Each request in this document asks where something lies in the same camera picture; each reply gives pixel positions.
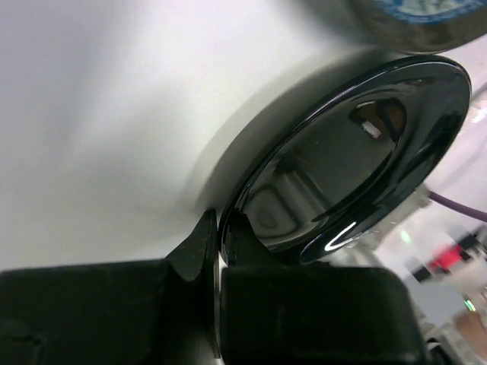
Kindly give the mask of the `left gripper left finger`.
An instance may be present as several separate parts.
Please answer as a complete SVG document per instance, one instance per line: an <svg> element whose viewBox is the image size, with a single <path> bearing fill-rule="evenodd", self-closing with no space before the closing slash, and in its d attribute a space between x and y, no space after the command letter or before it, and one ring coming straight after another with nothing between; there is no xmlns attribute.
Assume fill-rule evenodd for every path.
<svg viewBox="0 0 487 365"><path fill-rule="evenodd" d="M214 210L167 257L1 273L3 364L213 364Z"/></svg>

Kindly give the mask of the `teal patterned plate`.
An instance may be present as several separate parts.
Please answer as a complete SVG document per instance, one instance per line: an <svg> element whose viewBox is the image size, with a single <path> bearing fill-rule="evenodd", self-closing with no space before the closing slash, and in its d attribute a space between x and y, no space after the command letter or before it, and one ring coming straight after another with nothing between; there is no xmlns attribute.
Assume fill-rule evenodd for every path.
<svg viewBox="0 0 487 365"><path fill-rule="evenodd" d="M486 35L485 1L350 1L372 37L398 52L435 54Z"/></svg>

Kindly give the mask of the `black plate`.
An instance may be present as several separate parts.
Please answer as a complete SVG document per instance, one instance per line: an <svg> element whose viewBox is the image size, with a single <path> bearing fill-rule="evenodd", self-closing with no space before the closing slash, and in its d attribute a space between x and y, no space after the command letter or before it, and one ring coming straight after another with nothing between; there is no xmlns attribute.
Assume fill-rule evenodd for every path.
<svg viewBox="0 0 487 365"><path fill-rule="evenodd" d="M372 68L320 98L257 154L218 227L232 264L237 218L272 256L306 265L369 231L404 202L459 134L472 95L467 70L443 56Z"/></svg>

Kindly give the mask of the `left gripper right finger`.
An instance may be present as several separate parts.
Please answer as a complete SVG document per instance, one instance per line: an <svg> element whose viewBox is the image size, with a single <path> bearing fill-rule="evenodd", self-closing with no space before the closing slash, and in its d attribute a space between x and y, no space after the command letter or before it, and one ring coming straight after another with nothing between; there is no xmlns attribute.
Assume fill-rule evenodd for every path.
<svg viewBox="0 0 487 365"><path fill-rule="evenodd" d="M426 364L409 292L381 267L287 266L245 214L230 223L234 254L221 275L226 364Z"/></svg>

